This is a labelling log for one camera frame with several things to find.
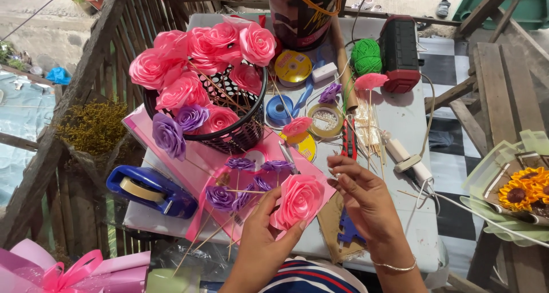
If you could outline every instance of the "yellow label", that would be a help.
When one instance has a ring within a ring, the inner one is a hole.
[[[286,137],[286,135],[283,135],[282,133],[278,135],[286,140],[293,148],[297,149],[297,151],[302,156],[306,157],[309,162],[313,161],[316,154],[316,143],[309,133],[303,132],[302,134],[290,137]]]
[[[311,59],[295,51],[285,51],[276,59],[274,71],[285,81],[292,83],[304,81],[312,71]]]

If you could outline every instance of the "green yarn ball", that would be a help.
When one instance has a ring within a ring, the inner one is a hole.
[[[381,72],[379,44],[372,39],[362,39],[357,42],[351,51],[351,59],[360,76]]]

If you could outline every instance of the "blue plastic bag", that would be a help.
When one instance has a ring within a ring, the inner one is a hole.
[[[47,80],[51,80],[52,82],[55,82],[57,84],[62,84],[62,85],[68,85],[70,82],[70,78],[65,77],[65,69],[61,67],[53,68],[48,73],[48,76],[46,76],[45,78]]]

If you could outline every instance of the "purple ribbon rose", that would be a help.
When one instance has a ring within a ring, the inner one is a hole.
[[[209,117],[209,109],[198,104],[192,104],[182,107],[177,113],[175,121],[181,125],[183,132],[189,132],[201,127]]]
[[[272,187],[260,176],[254,177],[254,180],[259,191],[267,192],[272,189]]]
[[[255,163],[252,160],[246,158],[230,158],[229,160],[227,160],[227,163],[225,163],[225,165],[230,167],[231,169],[245,171],[255,170]]]
[[[235,192],[225,191],[229,189],[227,186],[207,186],[206,200],[214,207],[222,212],[230,212],[233,210],[233,203],[236,199]]]
[[[153,116],[153,139],[158,147],[166,151],[171,159],[185,160],[187,142],[183,129],[170,117],[157,113]]]
[[[251,183],[244,188],[244,191],[253,191],[255,187],[254,183]],[[250,192],[237,192],[238,197],[233,202],[233,212],[239,212],[251,199]]]
[[[341,91],[341,84],[332,83],[320,94],[319,103],[332,104],[335,102],[335,96]]]
[[[280,174],[282,170],[292,170],[295,165],[284,160],[273,160],[263,163],[261,168],[266,171],[276,171],[277,174]]]

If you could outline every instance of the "slipper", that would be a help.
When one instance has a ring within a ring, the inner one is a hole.
[[[421,17],[434,18],[432,16],[427,16],[427,15],[422,15]],[[425,28],[431,25],[431,23],[416,23],[416,24],[417,24],[417,31],[425,30]]]
[[[383,12],[383,9],[379,4],[374,5],[374,7],[370,10],[372,12]]]
[[[442,0],[436,9],[436,15],[440,17],[446,17],[449,14],[449,6],[451,3],[448,0]]]
[[[353,4],[351,8],[358,9],[361,1],[358,1],[357,3]],[[364,0],[364,3],[362,4],[361,10],[367,10],[371,8],[374,5],[374,0]]]

